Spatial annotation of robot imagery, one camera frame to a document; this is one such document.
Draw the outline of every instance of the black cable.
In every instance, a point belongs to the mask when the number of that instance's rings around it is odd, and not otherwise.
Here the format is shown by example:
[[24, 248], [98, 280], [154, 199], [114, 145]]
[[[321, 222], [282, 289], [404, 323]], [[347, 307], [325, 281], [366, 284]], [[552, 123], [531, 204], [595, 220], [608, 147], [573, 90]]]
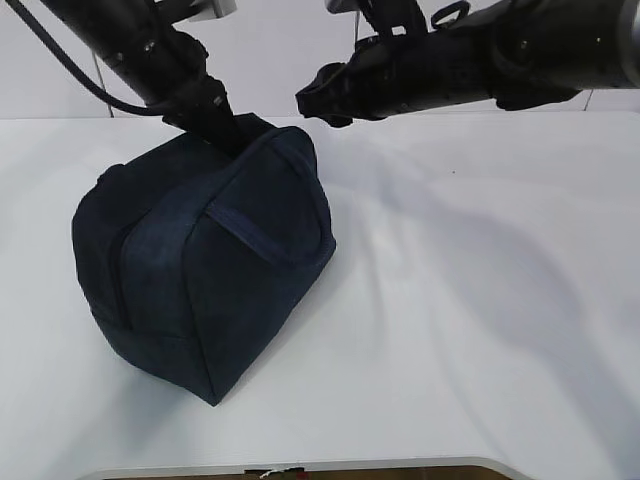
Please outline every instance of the black cable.
[[49, 51], [58, 59], [58, 61], [74, 76], [78, 82], [82, 84], [87, 90], [98, 97], [103, 102], [111, 105], [113, 108], [122, 110], [123, 112], [131, 113], [133, 115], [140, 115], [145, 117], [155, 117], [159, 115], [167, 115], [175, 113], [175, 108], [172, 105], [158, 105], [153, 107], [139, 107], [123, 102], [116, 97], [110, 95], [108, 92], [100, 88], [93, 80], [91, 80], [87, 74], [67, 55], [62, 47], [55, 41], [55, 39], [49, 35], [49, 32], [45, 30], [40, 22], [31, 14], [31, 12], [20, 2], [20, 0], [5, 0], [7, 4], [18, 14], [24, 23], [31, 29], [31, 31], [44, 43]]

